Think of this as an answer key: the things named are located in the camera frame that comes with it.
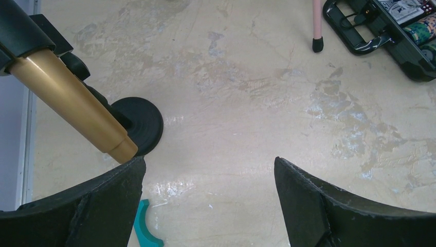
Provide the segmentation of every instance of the teal plastic piece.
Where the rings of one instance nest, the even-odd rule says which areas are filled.
[[[141,200],[139,202],[138,211],[136,212],[135,222],[133,227],[135,228],[136,237],[141,247],[163,247],[164,241],[151,235],[147,229],[146,224],[146,212],[150,206],[149,200]]]

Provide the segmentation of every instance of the pink cane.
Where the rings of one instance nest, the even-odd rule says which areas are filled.
[[[321,0],[313,0],[314,38],[312,40],[312,50],[315,53],[321,52],[324,48],[321,33],[321,16]]]

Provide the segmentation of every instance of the gold tube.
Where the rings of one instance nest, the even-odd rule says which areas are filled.
[[[8,70],[101,152],[108,153],[117,162],[129,161],[138,151],[121,124],[50,50],[16,58]]]

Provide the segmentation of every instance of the black disc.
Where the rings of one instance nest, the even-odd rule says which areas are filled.
[[[138,146],[136,156],[151,152],[164,131],[164,120],[159,109],[148,100],[138,97],[120,99],[112,107],[132,121],[127,133]]]

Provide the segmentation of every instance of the pink stick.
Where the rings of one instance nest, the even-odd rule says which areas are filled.
[[[319,40],[321,33],[321,0],[313,0],[314,39]]]

